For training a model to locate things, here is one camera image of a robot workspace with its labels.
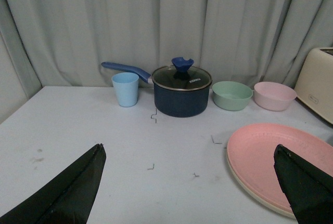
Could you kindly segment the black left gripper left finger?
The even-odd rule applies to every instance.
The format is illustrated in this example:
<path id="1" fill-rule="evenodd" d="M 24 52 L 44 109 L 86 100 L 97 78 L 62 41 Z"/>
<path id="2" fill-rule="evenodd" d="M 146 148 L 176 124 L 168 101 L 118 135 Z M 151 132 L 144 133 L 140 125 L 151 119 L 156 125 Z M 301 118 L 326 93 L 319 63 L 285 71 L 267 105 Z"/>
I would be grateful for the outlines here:
<path id="1" fill-rule="evenodd" d="M 87 223 L 106 161 L 102 144 L 1 217 L 1 223 Z"/>

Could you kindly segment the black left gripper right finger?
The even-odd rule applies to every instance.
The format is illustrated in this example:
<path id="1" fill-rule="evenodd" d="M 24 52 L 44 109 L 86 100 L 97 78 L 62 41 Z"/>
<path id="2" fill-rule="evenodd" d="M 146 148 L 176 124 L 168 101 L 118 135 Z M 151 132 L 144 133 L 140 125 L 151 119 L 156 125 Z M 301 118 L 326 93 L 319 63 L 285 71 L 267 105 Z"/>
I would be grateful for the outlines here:
<path id="1" fill-rule="evenodd" d="M 274 169 L 298 223 L 332 223 L 332 176 L 279 144 Z"/>

